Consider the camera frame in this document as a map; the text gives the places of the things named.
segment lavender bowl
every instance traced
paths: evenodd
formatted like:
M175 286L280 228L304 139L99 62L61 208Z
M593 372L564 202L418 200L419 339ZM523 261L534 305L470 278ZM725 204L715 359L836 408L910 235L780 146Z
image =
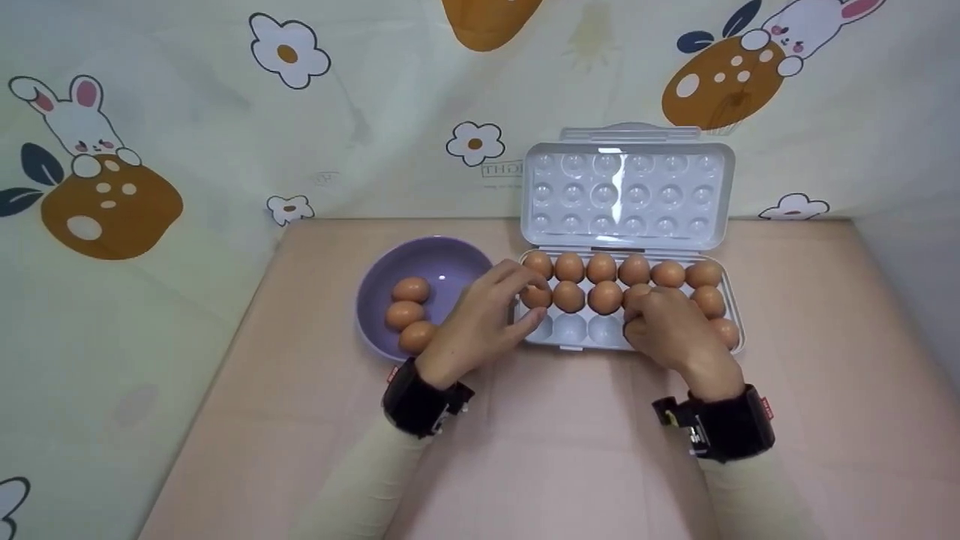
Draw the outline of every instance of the lavender bowl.
M427 236L396 246L364 276L357 291L356 317L360 335L375 351L396 362L410 355L400 350L399 333L387 327L387 307L396 282L420 276L430 283L430 298L423 303L426 318L441 324L467 285L493 267L477 248L447 236Z

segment red label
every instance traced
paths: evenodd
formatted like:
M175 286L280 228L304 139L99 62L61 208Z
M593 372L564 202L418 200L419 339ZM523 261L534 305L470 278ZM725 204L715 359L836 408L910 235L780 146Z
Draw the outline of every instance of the red label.
M763 412L767 414L767 420L774 419L774 409L770 407L770 402L766 398L760 398L760 402L763 404Z

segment table surface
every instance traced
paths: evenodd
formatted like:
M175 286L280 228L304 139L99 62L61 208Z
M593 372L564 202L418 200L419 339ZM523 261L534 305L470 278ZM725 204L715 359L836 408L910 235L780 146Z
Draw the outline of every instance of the table surface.
M528 249L513 220L301 221L286 232L144 540L284 537L379 412L390 365L356 335L363 274L405 240ZM830 538L960 527L960 407L848 222L731 222L711 253L738 356ZM714 538L686 444L650 402L683 383L625 353L522 347L472 374L470 412L420 465L389 538Z

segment sleeve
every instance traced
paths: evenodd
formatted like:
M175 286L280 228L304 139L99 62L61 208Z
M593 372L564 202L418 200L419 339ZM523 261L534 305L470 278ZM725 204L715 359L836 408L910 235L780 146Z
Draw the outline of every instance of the sleeve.
M380 415L303 510L290 538L382 538L432 440L404 433Z
M724 540L825 538L774 450L725 464L699 461Z

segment white plastic egg carton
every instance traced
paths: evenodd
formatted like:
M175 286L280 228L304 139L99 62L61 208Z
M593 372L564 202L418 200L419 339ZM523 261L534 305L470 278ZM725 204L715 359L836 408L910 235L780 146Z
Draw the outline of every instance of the white plastic egg carton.
M598 252L592 251L576 251L576 250L556 250L556 249L541 249L544 253L550 256L550 260L554 263L557 262L557 257L562 253L575 253L580 256L580 259L584 263L584 267L589 263L590 258L593 257ZM617 268L620 267L620 263L623 262L631 253L629 252L610 252L605 251L613 257L613 260L616 261ZM523 254L520 258L520 262L530 254L530 251ZM647 260L650 262L651 266L655 266L659 262L665 260L676 260L684 268L695 263L698 260L703 260L704 256L691 256L687 254L677 254L673 257L670 257L666 254L664 255L650 255L644 254ZM557 283L559 283L556 277L550 280L550 289L553 290ZM584 278L580 283L580 288L584 291L584 297L586 298L590 290L594 287L593 283L590 282L587 278ZM617 281L616 284L620 285L620 290L626 290L627 285L623 284L621 281ZM650 286L656 286L653 282L649 283ZM740 328L740 343L733 349L733 353L739 353L743 349L743 342L746 339L746 336L743 333L743 325L740 322L740 312L736 308L736 300L733 297L733 291L730 287L730 280L727 278L727 271L724 270L723 279L720 282L720 286L717 287L720 289L720 292L723 294L724 304L727 306L726 318L734 321L738 328ZM681 291L684 292L686 296L690 296L693 293L693 288L690 285L684 283L684 286L681 287ZM518 303L516 306L515 317L518 319L523 316L524 313L529 311L527 306L523 303ZM589 304L584 306L583 309L576 313L565 313L555 304L551 305L547 309L546 318L540 323L540 326L532 334L527 336L527 342L536 343L540 345L556 345L561 349L568 351L582 351L584 349L616 349L616 350L631 350L630 344L627 343L627 340L623 337L623 307L620 307L614 313L610 315L600 315L596 311L590 309Z
M626 123L566 128L560 142L537 144L523 165L523 236L554 260L572 252L585 266L597 248L617 267L633 253L651 266L672 259L686 268L707 258L701 252L717 247L727 231L735 158L729 146L699 136L697 128ZM557 283L551 280L551 289ZM593 284L584 278L580 287L586 295ZM746 335L726 270L718 288L726 317L740 328L738 353ZM692 293L688 285L683 291ZM527 311L517 303L515 317ZM567 350L630 350L622 332L623 308L603 316L589 306L578 313L551 306L527 341Z

